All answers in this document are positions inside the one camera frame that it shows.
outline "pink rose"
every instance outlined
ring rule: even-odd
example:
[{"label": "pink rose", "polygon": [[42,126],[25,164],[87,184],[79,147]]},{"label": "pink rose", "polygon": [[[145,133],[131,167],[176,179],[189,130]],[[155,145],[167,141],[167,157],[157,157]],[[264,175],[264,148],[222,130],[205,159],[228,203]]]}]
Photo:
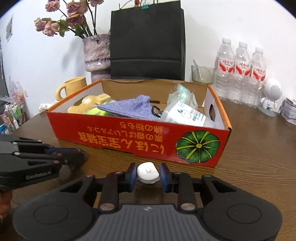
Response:
[{"label": "pink rose", "polygon": [[84,23],[84,18],[80,16],[79,13],[76,13],[74,15],[71,15],[66,18],[66,21],[70,24],[78,24],[78,23]]},{"label": "pink rose", "polygon": [[72,0],[72,2],[69,2],[66,4],[66,8],[67,8],[67,14],[69,16],[74,15],[79,11],[80,2],[74,2],[74,0]]},{"label": "pink rose", "polygon": [[59,0],[49,0],[47,4],[45,4],[45,9],[47,12],[54,12],[59,10]]},{"label": "pink rose", "polygon": [[40,32],[44,30],[47,21],[42,21],[40,18],[37,18],[36,20],[34,20],[34,24],[36,26],[36,30]]},{"label": "pink rose", "polygon": [[81,16],[84,15],[87,12],[88,5],[89,4],[87,3],[86,0],[80,0],[80,8],[78,10],[78,13],[80,13]]},{"label": "pink rose", "polygon": [[104,2],[104,0],[91,0],[91,6],[95,7],[96,5],[100,5]]},{"label": "pink rose", "polygon": [[50,21],[47,22],[44,30],[42,31],[42,33],[44,33],[46,36],[57,35],[56,32],[59,32],[59,24],[58,23],[51,23]]},{"label": "pink rose", "polygon": [[72,0],[72,2],[66,4],[66,8],[69,16],[72,16],[76,13],[79,13],[81,16],[83,16],[88,10],[88,3],[86,0],[80,0],[80,2],[75,2]]}]

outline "flower vase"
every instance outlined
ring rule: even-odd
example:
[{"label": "flower vase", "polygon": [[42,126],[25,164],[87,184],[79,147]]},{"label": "flower vase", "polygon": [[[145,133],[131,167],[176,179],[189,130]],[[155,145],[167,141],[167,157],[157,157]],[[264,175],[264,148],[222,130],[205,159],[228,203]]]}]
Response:
[{"label": "flower vase", "polygon": [[91,82],[110,79],[110,35],[100,34],[83,39],[85,70]]}]

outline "bottle cap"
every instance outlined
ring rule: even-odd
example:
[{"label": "bottle cap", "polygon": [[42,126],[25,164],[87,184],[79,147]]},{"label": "bottle cap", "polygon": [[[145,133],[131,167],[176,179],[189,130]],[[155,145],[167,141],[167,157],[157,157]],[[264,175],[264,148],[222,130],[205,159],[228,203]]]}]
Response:
[{"label": "bottle cap", "polygon": [[138,179],[142,183],[152,184],[160,180],[159,173],[152,162],[144,162],[137,168]]},{"label": "bottle cap", "polygon": [[247,48],[248,47],[248,44],[247,43],[244,43],[244,42],[239,42],[239,46],[240,47],[243,47],[243,48]]},{"label": "bottle cap", "polygon": [[231,39],[222,38],[222,43],[231,44]]},{"label": "bottle cap", "polygon": [[258,48],[258,47],[255,48],[255,51],[256,51],[256,52],[259,52],[259,53],[263,53],[263,49]]}]

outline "wooden table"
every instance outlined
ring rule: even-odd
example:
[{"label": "wooden table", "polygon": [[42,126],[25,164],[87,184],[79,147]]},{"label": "wooden table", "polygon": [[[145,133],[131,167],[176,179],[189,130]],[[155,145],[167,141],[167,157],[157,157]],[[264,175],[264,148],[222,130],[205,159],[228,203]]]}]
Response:
[{"label": "wooden table", "polygon": [[[223,102],[233,127],[224,153],[216,168],[196,167],[167,162],[171,171],[188,172],[200,178],[210,173],[254,195],[275,204],[283,215],[283,225],[277,241],[296,240],[296,126],[283,117],[268,117],[259,110]],[[88,173],[104,177],[112,171],[126,170],[130,162],[140,164],[151,159],[135,157],[132,154],[109,149],[96,149],[88,146],[57,140],[46,114],[37,115],[15,133],[18,136],[40,139],[44,143],[60,147],[81,148],[90,154],[87,163],[70,173],[63,167],[60,177],[43,183],[20,188],[14,191],[12,207],[45,192],[48,192],[72,179]],[[152,160],[157,168],[161,161]],[[120,194],[121,203],[153,204],[177,202],[176,194],[162,193],[160,183],[145,185],[137,182],[133,193]],[[0,230],[0,240],[19,240],[11,220]]]}]

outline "plastic container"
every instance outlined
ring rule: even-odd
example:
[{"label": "plastic container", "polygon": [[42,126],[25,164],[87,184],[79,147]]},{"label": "plastic container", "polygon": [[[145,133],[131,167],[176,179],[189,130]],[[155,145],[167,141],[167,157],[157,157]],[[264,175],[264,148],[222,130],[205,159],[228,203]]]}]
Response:
[{"label": "plastic container", "polygon": [[252,55],[252,80],[247,83],[247,96],[245,104],[251,108],[257,108],[262,96],[262,86],[266,75],[266,63],[263,56],[263,49],[256,47]]},{"label": "plastic container", "polygon": [[13,108],[12,105],[10,105],[10,106],[8,107],[8,110],[9,110],[11,116],[14,116],[14,117],[17,116],[17,115],[16,115],[16,109]]},{"label": "plastic container", "polygon": [[209,117],[176,98],[164,109],[160,121],[214,128],[214,122]]},{"label": "plastic container", "polygon": [[18,129],[20,127],[15,118],[13,118],[13,123],[14,123],[16,129]]},{"label": "plastic container", "polygon": [[234,78],[229,93],[229,100],[235,104],[243,104],[247,95],[246,85],[251,76],[251,57],[247,47],[247,43],[239,42],[235,54]]},{"label": "plastic container", "polygon": [[17,114],[17,116],[19,116],[19,115],[22,114],[21,111],[20,111],[20,107],[19,107],[18,104],[15,104],[15,110],[16,110],[16,114]]},{"label": "plastic container", "polygon": [[213,84],[220,100],[227,100],[229,97],[234,66],[234,52],[231,48],[231,40],[222,38],[222,44],[216,57],[216,73]]},{"label": "plastic container", "polygon": [[213,84],[215,78],[214,68],[206,66],[191,66],[192,82]]}]

